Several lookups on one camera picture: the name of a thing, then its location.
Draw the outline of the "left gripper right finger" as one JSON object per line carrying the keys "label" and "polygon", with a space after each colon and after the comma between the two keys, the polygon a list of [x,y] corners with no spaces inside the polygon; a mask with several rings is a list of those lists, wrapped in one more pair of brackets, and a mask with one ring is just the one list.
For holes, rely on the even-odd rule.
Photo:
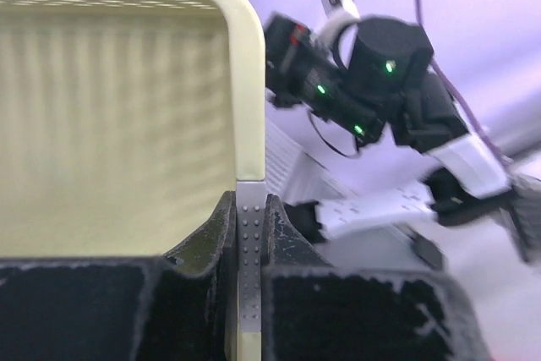
{"label": "left gripper right finger", "polygon": [[268,196],[264,360],[489,360],[467,295],[440,271],[327,263]]}

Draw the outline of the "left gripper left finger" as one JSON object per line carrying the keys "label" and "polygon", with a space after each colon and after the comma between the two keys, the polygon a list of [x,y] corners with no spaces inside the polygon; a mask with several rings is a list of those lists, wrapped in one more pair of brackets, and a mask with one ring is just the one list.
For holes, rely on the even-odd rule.
{"label": "left gripper left finger", "polygon": [[1,262],[4,360],[232,360],[236,207],[160,256]]}

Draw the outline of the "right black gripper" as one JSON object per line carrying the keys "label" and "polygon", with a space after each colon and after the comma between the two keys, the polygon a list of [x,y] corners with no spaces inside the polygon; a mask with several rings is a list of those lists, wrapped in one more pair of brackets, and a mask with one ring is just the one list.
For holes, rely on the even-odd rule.
{"label": "right black gripper", "polygon": [[284,14],[265,24],[265,86],[277,108],[305,104],[324,121],[352,134],[359,145],[380,141],[385,126],[376,111],[349,95],[345,71],[311,41],[312,31]]}

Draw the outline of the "cream perforated basket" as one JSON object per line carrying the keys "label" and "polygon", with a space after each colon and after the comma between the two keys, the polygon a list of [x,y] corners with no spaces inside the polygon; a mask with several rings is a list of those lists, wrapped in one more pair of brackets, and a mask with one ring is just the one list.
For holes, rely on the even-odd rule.
{"label": "cream perforated basket", "polygon": [[249,0],[1,0],[1,262],[160,256],[232,192],[260,359],[264,54]]}

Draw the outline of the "white perforated basket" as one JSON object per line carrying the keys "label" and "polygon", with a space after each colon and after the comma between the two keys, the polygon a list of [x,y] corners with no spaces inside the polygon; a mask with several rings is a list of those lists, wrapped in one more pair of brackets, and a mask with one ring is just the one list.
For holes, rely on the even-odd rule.
{"label": "white perforated basket", "polygon": [[289,204],[353,196],[353,191],[269,119],[265,120],[265,170],[268,193]]}

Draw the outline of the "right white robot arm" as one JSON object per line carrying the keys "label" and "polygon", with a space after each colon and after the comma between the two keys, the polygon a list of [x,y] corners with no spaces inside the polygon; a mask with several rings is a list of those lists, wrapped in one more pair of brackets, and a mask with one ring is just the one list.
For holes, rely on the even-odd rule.
{"label": "right white robot arm", "polygon": [[424,29],[387,17],[352,23],[348,62],[340,33],[329,45],[282,14],[265,26],[266,86],[281,109],[305,105],[312,118],[351,134],[358,148],[390,128],[396,145],[440,163],[419,182],[423,212],[444,226],[498,206],[521,260],[540,261],[540,183],[511,174],[459,113],[451,88],[430,67],[433,47]]}

